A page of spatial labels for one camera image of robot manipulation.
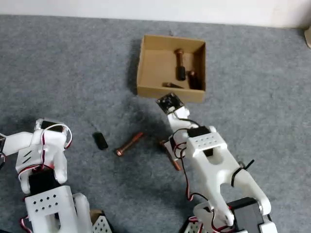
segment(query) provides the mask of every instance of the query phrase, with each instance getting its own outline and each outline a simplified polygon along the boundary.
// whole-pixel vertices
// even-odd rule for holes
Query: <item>black cylinder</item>
[[[185,67],[177,67],[177,79],[179,81],[186,80],[186,69],[185,69]]]

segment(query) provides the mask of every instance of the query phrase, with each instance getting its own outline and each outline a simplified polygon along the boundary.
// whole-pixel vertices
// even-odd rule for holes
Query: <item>ventilation holes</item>
[[[23,164],[25,163],[25,162],[27,162],[28,160],[30,160],[31,159],[31,157],[29,157],[28,159],[26,159],[24,162],[22,162]]]
[[[24,157],[26,157],[27,155],[29,155],[31,152],[32,152],[32,150],[29,151],[27,154],[25,154]]]

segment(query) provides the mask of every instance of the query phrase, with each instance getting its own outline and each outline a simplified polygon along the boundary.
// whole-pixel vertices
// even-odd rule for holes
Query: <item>black zip tie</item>
[[[251,161],[251,162],[249,162],[249,164],[248,165],[246,165],[245,167],[240,167],[240,168],[238,168],[233,174],[232,174],[232,178],[231,178],[231,186],[232,187],[234,187],[234,179],[235,179],[235,176],[242,170],[242,169],[244,169],[244,170],[247,170],[253,163],[254,163],[254,159]]]
[[[269,221],[272,222],[270,214],[267,214],[267,216],[268,216]]]

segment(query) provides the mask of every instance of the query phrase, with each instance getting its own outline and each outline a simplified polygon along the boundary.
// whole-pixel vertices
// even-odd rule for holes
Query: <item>cable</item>
[[[198,233],[202,233],[202,230],[203,230],[203,223],[201,223]]]
[[[26,172],[26,171],[29,171],[29,170],[36,170],[38,167],[42,168],[42,164],[34,164],[34,165],[30,165],[30,166],[27,166],[25,168],[23,168],[19,173],[18,173],[18,179],[21,180],[21,175]],[[47,166],[47,165],[44,165],[44,167],[48,168],[48,169],[53,169],[51,168],[50,166]]]
[[[194,120],[187,119],[187,118],[179,118],[179,117],[177,116],[176,112],[174,112],[174,115],[175,115],[175,117],[176,117],[178,120],[189,121],[189,122],[191,122],[191,123],[193,123],[193,124],[196,124],[198,127],[201,126],[199,123],[195,122]]]
[[[24,222],[25,219],[28,219],[28,216],[22,217],[22,218],[19,220],[20,226],[22,227],[22,229],[23,229],[25,232],[27,232],[27,233],[33,233],[32,230],[30,230],[28,227],[26,227],[25,222]]]
[[[189,222],[198,222],[198,218],[196,216],[191,216],[188,218]]]
[[[42,131],[42,133],[41,133],[41,143],[43,143],[42,141],[43,141],[43,135],[44,135],[45,131],[46,131],[46,130],[49,130],[49,129],[53,128],[53,127],[56,127],[56,126],[63,126],[63,127],[65,127],[65,128],[68,129],[68,131],[69,131],[69,133],[70,133],[70,140],[69,140],[69,142],[66,144],[66,146],[64,146],[65,149],[68,149],[68,148],[70,147],[71,143],[72,143],[72,132],[71,132],[70,128],[69,128],[67,125],[65,125],[65,124],[54,124],[54,125],[51,125],[51,126],[49,126],[49,127],[46,127],[46,128]]]
[[[176,130],[176,131],[172,134],[172,138],[173,138],[174,142],[176,141],[176,140],[174,139],[174,135],[175,135],[178,131],[180,131],[180,130],[188,130],[188,128],[180,128],[180,129]]]
[[[187,173],[186,173],[186,170],[185,170],[184,161],[183,161],[183,158],[185,157],[185,155],[182,156],[182,153],[185,151],[185,149],[186,149],[187,147],[185,147],[185,148],[183,148],[183,149],[180,149],[180,148],[179,148],[180,145],[185,145],[185,144],[186,144],[186,142],[182,142],[182,143],[177,144],[177,145],[174,147],[173,152],[174,152],[175,157],[176,157],[177,159],[180,159],[180,160],[181,160],[181,165],[182,165],[182,168],[183,168],[183,171],[184,171],[184,174],[185,174],[185,178],[186,178],[186,183],[187,183],[187,186],[186,186],[186,197],[187,197],[187,199],[188,199],[189,201],[192,201],[194,195],[198,195],[198,196],[204,198],[206,201],[208,201],[208,199],[207,199],[206,197],[204,197],[204,196],[203,196],[202,194],[200,194],[200,193],[196,193],[196,192],[195,192],[195,193],[191,193],[191,194],[190,194],[190,183],[189,183],[189,180],[188,180],[188,176],[187,176]],[[179,156],[179,157],[176,155],[176,149],[180,149],[180,153],[179,153],[180,156]]]
[[[177,144],[175,147],[174,147],[174,150],[173,150],[173,152],[174,152],[174,155],[175,155],[175,157],[177,158],[177,159],[181,159],[181,157],[178,157],[177,155],[176,155],[176,149],[180,149],[181,150],[181,148],[179,147],[180,145],[185,145],[186,144],[186,142],[182,142],[182,143],[179,143],[179,144]]]
[[[54,124],[54,125],[51,125],[51,126],[49,126],[49,127],[46,127],[46,128],[42,131],[42,133],[41,133],[41,144],[42,144],[42,153],[41,153],[41,162],[42,162],[42,165],[41,165],[41,169],[44,168],[44,162],[45,162],[45,149],[44,149],[45,138],[44,138],[44,133],[45,133],[46,130],[49,130],[49,129],[51,129],[51,128],[53,128],[53,127],[56,127],[56,126],[63,126],[63,127],[65,127],[65,128],[67,128],[68,131],[69,131],[69,133],[70,133],[69,142],[64,146],[64,149],[65,149],[65,150],[68,149],[68,148],[70,147],[71,143],[72,143],[72,132],[71,132],[70,128],[69,128],[67,125],[65,125],[65,124]]]
[[[234,229],[231,229],[231,230],[226,231],[226,232],[222,232],[222,230],[228,228],[229,226],[222,226],[222,227],[216,228],[214,225],[215,217],[216,217],[216,213],[215,213],[215,210],[213,210],[213,218],[212,218],[211,226],[212,226],[212,229],[215,233],[232,233],[232,232],[234,232]]]

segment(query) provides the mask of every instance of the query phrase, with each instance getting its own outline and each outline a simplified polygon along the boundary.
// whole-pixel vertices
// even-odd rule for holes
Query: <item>screw head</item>
[[[175,50],[175,54],[184,54],[184,51],[182,49]]]
[[[195,71],[194,70],[189,71],[189,75],[190,76],[195,76]]]
[[[117,156],[123,156],[123,153],[120,149],[116,150],[116,154],[117,154]]]

